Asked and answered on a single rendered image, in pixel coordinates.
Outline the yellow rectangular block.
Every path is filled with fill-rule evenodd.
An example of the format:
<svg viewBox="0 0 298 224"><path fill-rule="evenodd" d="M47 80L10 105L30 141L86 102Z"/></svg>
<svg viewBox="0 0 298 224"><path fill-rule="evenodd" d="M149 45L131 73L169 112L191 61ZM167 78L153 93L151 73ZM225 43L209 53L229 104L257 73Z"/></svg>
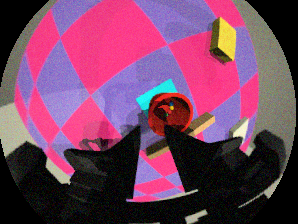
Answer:
<svg viewBox="0 0 298 224"><path fill-rule="evenodd" d="M210 51L214 55L220 57L221 60L225 61L234 61L235 53L235 30L233 27L230 27L229 23L226 23L225 19L218 16L217 20L214 20L213 31L212 31L212 40L210 40Z"/></svg>

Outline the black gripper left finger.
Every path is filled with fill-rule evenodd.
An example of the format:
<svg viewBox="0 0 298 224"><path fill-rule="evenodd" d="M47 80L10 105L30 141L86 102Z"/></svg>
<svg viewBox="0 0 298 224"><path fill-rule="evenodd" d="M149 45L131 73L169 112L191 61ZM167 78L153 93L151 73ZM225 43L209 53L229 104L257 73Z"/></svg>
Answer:
<svg viewBox="0 0 298 224"><path fill-rule="evenodd" d="M76 171L90 172L116 179L125 198L133 200L134 185L138 167L138 153L141 145L141 127L137 125L108 151L78 151L69 148L64 151L65 159Z"/></svg>

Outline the tan wooden bar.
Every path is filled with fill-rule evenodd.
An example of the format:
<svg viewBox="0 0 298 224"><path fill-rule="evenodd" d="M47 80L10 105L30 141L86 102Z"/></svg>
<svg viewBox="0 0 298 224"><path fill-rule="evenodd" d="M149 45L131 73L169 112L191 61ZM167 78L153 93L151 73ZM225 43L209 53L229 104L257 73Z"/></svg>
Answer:
<svg viewBox="0 0 298 224"><path fill-rule="evenodd" d="M186 135L194 137L197 135L197 133L200 133L202 129L210 127L210 125L213 123L216 123L216 120L214 120L214 115L212 115L212 113L205 112L204 115L198 116L197 119L194 119L184 132ZM170 149L168 148L168 141L164 139L146 148L146 156L149 157L149 160L152 160L154 157L162 156L164 153L169 151Z"/></svg>

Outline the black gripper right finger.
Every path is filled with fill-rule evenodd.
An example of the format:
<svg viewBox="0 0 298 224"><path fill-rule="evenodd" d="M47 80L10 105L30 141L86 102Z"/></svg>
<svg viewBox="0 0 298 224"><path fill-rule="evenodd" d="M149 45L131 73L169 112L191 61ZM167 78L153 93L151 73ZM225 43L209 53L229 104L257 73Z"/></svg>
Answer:
<svg viewBox="0 0 298 224"><path fill-rule="evenodd" d="M168 148L180 173L184 192L196 190L196 184L204 177L214 164L217 157L223 153L229 153L233 149L239 149L243 137L231 137L231 139L205 143L185 132L178 131L172 125L164 124L165 139L168 141Z"/></svg>

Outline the cream flat block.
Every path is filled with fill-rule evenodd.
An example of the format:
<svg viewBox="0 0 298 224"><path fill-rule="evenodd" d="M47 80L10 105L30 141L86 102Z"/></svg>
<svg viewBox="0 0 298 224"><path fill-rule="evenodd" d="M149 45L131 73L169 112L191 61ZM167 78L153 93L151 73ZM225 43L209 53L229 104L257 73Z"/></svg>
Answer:
<svg viewBox="0 0 298 224"><path fill-rule="evenodd" d="M246 116L243 116L241 121L239 121L239 123L235 125L234 128L230 128L229 140L231 139L231 137L237 137L237 136L241 136L243 137L243 139L245 139L245 135L247 131L247 121L249 121L249 119L247 119ZM242 144L243 144L243 139L242 139Z"/></svg>

